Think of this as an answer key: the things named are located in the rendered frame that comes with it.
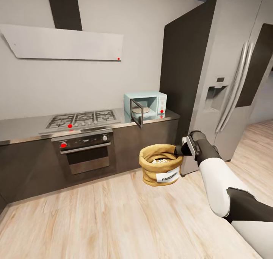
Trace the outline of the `popcorn bag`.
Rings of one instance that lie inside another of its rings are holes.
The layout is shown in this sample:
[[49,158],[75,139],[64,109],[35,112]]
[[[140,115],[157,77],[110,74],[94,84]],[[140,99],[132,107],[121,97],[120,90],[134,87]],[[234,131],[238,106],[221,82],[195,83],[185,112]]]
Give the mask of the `popcorn bag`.
[[184,156],[174,155],[175,148],[174,145],[155,144],[140,151],[139,164],[142,166],[144,183],[166,186],[179,179]]

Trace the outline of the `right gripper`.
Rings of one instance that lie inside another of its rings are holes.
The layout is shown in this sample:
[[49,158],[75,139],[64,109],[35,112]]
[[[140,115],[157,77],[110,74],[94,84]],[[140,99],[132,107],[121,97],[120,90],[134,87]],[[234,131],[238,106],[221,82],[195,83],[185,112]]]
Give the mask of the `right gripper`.
[[185,155],[185,156],[192,156],[192,153],[185,148],[185,144],[183,146],[176,146],[174,155]]

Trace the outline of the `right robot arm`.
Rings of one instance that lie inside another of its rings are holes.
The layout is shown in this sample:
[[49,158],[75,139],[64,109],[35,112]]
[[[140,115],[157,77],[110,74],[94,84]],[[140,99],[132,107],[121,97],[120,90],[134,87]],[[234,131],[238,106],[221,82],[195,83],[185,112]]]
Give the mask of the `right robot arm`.
[[183,137],[174,155],[193,156],[212,212],[226,219],[262,259],[273,259],[273,207],[258,200],[205,134],[193,131]]

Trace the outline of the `microwave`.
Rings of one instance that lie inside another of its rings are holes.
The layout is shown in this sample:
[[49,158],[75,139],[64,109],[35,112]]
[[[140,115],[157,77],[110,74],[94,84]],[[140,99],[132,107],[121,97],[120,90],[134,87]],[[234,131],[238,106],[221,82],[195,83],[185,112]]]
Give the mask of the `microwave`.
[[125,92],[124,110],[136,125],[143,128],[145,115],[162,114],[166,109],[167,95],[157,91]]

